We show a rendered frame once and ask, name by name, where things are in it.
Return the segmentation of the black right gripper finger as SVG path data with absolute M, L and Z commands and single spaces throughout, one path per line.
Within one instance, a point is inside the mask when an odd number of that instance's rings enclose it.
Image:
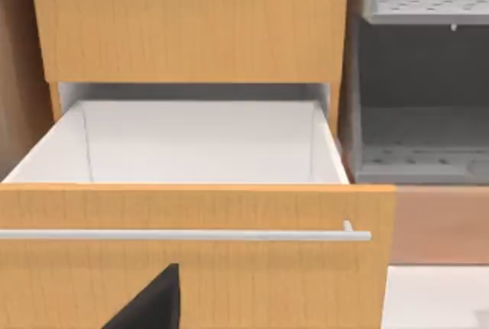
M 171 263 L 102 329 L 180 329 L 180 270 Z

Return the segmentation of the white open drawer box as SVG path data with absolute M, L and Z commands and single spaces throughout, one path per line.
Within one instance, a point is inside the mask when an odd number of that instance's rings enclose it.
M 7 183 L 347 184 L 313 88 L 73 84 Z

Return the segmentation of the wooden cupboard body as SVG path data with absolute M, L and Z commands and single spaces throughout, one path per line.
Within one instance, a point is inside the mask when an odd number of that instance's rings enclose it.
M 33 0 L 0 0 L 0 180 L 52 124 Z M 390 261 L 489 265 L 489 186 L 398 186 Z

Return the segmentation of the closed wooden drawer front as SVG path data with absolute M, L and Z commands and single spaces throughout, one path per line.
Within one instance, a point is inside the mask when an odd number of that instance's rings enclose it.
M 51 82 L 328 82 L 347 0 L 34 0 Z

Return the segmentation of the grey pierced shelf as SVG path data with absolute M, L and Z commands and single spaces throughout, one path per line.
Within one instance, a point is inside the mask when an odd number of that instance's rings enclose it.
M 363 107 L 355 143 L 356 182 L 489 185 L 489 106 Z
M 365 0 L 373 25 L 489 25 L 489 0 Z

